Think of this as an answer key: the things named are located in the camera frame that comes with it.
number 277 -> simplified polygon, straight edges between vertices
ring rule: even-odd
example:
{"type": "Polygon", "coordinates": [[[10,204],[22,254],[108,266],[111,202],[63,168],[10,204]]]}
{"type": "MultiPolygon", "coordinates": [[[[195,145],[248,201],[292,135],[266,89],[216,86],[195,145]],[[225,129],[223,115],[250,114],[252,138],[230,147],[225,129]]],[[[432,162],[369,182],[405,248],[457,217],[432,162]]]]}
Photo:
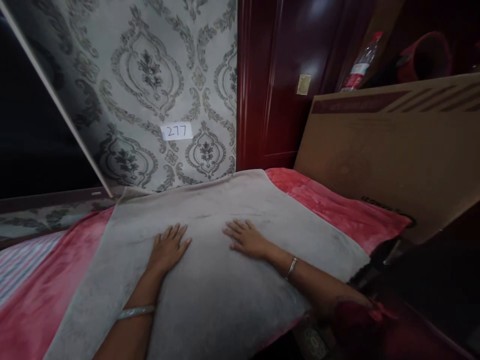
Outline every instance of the number 277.
{"type": "Polygon", "coordinates": [[[168,133],[167,136],[173,136],[173,135],[177,135],[179,136],[182,131],[179,132],[179,128],[183,128],[183,136],[185,136],[185,134],[187,133],[187,126],[186,125],[180,125],[180,126],[167,126],[166,127],[168,130],[170,130],[170,132],[168,133]]]}

red fleece blanket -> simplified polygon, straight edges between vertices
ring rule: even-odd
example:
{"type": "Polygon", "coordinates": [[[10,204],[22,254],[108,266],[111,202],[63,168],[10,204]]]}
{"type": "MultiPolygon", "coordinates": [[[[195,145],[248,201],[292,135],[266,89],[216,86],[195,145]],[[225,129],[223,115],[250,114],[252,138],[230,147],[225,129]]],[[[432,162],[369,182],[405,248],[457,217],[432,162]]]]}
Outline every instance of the red fleece blanket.
{"type": "MultiPolygon", "coordinates": [[[[294,170],[275,168],[266,174],[280,190],[348,235],[369,255],[410,222],[396,213],[343,198],[294,170]]],[[[92,213],[73,225],[0,307],[3,360],[43,359],[113,210],[92,213]]]]}

red wooden door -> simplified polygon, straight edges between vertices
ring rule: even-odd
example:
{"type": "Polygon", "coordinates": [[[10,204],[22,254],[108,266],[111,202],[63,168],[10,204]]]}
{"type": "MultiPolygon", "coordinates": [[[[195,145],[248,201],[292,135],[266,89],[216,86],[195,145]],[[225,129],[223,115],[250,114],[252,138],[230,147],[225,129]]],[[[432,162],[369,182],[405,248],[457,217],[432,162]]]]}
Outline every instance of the red wooden door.
{"type": "Polygon", "coordinates": [[[375,0],[239,0],[237,169],[291,168],[315,95],[350,69],[375,0]],[[297,95],[301,74],[307,95],[297,95]]]}

silver bangle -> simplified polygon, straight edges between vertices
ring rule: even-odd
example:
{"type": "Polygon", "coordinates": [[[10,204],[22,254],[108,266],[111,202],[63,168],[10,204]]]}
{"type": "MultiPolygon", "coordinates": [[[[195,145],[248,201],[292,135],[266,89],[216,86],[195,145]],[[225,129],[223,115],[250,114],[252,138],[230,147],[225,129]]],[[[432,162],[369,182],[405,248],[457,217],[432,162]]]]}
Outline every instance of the silver bangle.
{"type": "Polygon", "coordinates": [[[294,257],[293,260],[291,261],[290,270],[288,271],[288,274],[285,276],[285,279],[287,279],[287,280],[289,279],[289,276],[292,273],[292,271],[294,270],[294,267],[295,267],[296,263],[297,263],[297,258],[294,257]]]}
{"type": "Polygon", "coordinates": [[[118,317],[116,318],[117,320],[123,320],[123,319],[128,319],[134,316],[139,316],[139,315],[147,315],[151,314],[155,311],[155,306],[153,305],[148,305],[148,306],[142,306],[142,307],[134,307],[131,309],[125,309],[120,311],[118,314],[118,317]]]}

cardboard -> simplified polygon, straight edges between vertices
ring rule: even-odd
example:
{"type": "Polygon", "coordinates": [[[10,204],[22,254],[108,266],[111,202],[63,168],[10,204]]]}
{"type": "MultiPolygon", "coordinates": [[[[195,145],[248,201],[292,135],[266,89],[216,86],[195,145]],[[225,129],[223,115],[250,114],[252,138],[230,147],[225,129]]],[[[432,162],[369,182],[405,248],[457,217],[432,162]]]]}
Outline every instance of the cardboard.
{"type": "Polygon", "coordinates": [[[294,169],[428,240],[480,200],[480,74],[316,96],[294,169]]]}

